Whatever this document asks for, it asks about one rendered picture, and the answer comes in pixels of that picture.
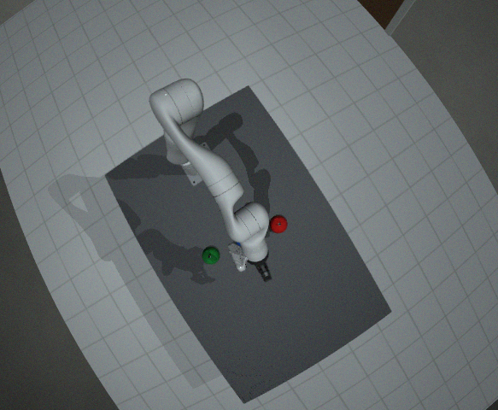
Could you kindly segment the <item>green dome bell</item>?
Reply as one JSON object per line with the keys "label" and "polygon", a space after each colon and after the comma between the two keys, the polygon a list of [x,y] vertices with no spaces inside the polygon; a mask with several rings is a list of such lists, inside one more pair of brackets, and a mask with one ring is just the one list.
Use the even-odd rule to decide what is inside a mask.
{"label": "green dome bell", "polygon": [[220,258],[220,253],[215,247],[207,247],[202,252],[202,259],[208,264],[216,263]]}

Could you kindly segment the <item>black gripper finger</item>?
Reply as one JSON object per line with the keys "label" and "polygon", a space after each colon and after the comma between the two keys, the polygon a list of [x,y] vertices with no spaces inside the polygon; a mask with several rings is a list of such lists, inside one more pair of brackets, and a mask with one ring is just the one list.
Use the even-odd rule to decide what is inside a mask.
{"label": "black gripper finger", "polygon": [[[267,266],[267,263],[265,262],[266,264],[266,267],[264,267],[263,265],[261,266],[261,269],[258,268],[258,266],[256,266],[257,268],[257,271],[261,274],[262,278],[264,279],[264,281],[268,281],[268,280],[271,280],[272,277],[271,277],[271,274],[270,274],[270,271],[267,270],[268,269],[268,266]],[[266,268],[266,269],[265,269]]]}

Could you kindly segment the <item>red dome bell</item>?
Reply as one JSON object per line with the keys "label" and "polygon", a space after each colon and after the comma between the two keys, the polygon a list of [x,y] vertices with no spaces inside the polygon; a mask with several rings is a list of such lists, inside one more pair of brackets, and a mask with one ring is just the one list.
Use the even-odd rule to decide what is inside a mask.
{"label": "red dome bell", "polygon": [[287,228],[287,221],[283,216],[274,216],[270,221],[270,228],[275,233],[281,233]]}

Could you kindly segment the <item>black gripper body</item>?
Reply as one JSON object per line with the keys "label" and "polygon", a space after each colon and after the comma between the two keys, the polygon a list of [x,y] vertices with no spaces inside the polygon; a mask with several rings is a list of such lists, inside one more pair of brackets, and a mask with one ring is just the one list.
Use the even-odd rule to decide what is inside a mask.
{"label": "black gripper body", "polygon": [[266,256],[263,260],[261,260],[261,261],[257,261],[257,262],[253,262],[253,261],[249,261],[249,260],[247,260],[247,262],[248,262],[249,264],[252,264],[252,265],[257,265],[257,266],[261,269],[261,266],[262,266],[262,265],[263,265],[264,267],[266,266],[265,261],[267,260],[267,257],[268,257],[268,251],[267,251],[267,256]]}

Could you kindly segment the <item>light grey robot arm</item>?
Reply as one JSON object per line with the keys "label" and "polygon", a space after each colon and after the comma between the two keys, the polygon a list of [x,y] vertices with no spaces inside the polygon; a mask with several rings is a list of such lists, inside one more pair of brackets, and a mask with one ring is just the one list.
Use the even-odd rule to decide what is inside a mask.
{"label": "light grey robot arm", "polygon": [[241,244],[228,245],[237,270],[244,271],[247,260],[263,260],[268,251],[264,238],[269,226],[267,210],[258,202],[249,202],[234,213],[244,193],[237,175],[223,157],[193,141],[204,106],[198,84],[192,79],[177,80],[152,93],[149,104],[164,129],[167,159],[200,175],[220,208],[228,235]]}

